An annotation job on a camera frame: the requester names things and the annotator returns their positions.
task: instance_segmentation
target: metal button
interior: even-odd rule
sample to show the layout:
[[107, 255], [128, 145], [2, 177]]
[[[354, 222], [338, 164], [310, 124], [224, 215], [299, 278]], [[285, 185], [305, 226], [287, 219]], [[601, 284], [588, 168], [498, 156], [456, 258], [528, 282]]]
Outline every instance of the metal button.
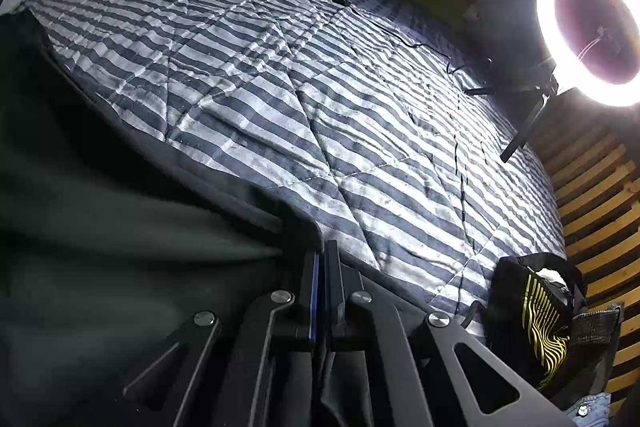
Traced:
[[278, 304], [284, 304], [291, 300], [291, 294], [286, 290], [276, 290], [271, 294], [271, 300]]
[[584, 403], [578, 408], [578, 416], [582, 416], [582, 417], [587, 416], [590, 410], [591, 410], [591, 405]]
[[449, 315], [444, 312], [433, 312], [429, 315], [429, 324], [436, 328], [444, 328], [445, 326], [449, 326], [450, 322]]
[[198, 312], [193, 315], [193, 322], [199, 326], [210, 326], [216, 321], [216, 316], [211, 312]]
[[373, 300], [373, 297], [369, 292], [358, 290], [351, 294], [351, 300], [359, 304], [368, 304]]

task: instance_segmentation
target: yellow line pattern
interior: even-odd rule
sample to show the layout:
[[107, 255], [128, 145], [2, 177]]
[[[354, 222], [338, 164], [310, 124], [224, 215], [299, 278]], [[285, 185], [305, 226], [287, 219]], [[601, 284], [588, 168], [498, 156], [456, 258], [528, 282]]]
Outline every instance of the yellow line pattern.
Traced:
[[569, 336], [552, 333], [559, 318], [560, 314], [546, 295], [544, 286], [529, 274], [522, 301], [522, 328], [529, 337], [536, 358], [545, 369], [539, 390], [549, 384], [566, 357]]

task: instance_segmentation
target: denim jeans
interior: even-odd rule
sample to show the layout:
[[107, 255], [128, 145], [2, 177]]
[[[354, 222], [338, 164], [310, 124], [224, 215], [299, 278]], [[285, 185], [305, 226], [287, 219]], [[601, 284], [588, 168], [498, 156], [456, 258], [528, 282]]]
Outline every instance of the denim jeans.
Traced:
[[610, 401], [609, 393], [585, 396], [565, 412], [578, 427], [607, 427]]

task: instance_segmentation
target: glowing white ring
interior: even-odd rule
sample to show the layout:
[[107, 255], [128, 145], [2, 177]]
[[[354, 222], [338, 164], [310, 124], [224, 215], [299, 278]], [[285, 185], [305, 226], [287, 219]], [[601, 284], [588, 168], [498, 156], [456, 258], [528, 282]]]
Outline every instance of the glowing white ring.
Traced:
[[[640, 3], [622, 0], [640, 28]], [[625, 107], [640, 102], [640, 71], [626, 84], [609, 84], [601, 80], [571, 51], [556, 20], [556, 0], [538, 0], [538, 21], [546, 47], [556, 61], [554, 76], [565, 88], [575, 86], [600, 103]]]

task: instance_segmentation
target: striped quilt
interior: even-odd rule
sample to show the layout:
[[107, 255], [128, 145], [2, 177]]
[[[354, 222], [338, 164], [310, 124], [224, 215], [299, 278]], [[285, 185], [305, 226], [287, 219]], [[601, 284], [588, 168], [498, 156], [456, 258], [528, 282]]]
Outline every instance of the striped quilt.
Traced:
[[[404, 0], [25, 0], [84, 90], [198, 162], [267, 187], [342, 251], [450, 314], [496, 262], [564, 255], [552, 187]], [[482, 337], [481, 325], [469, 330]]]

